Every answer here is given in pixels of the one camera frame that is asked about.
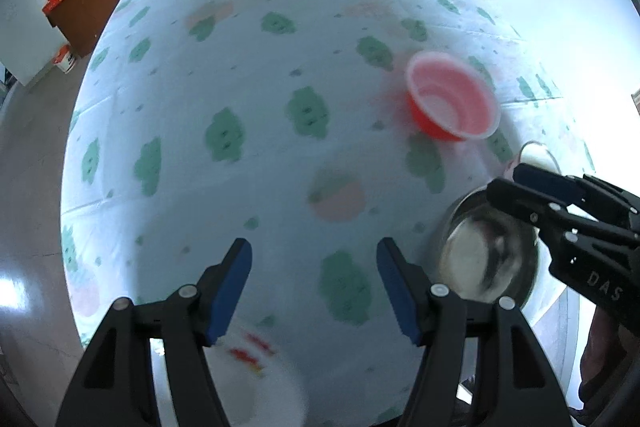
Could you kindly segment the person's right hand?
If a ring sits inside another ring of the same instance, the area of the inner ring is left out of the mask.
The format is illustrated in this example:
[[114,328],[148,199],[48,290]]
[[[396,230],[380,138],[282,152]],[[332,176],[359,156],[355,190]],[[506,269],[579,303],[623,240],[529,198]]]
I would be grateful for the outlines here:
[[597,307],[580,360],[578,398],[582,409],[572,412],[582,426],[591,426],[605,410],[639,354],[639,338]]

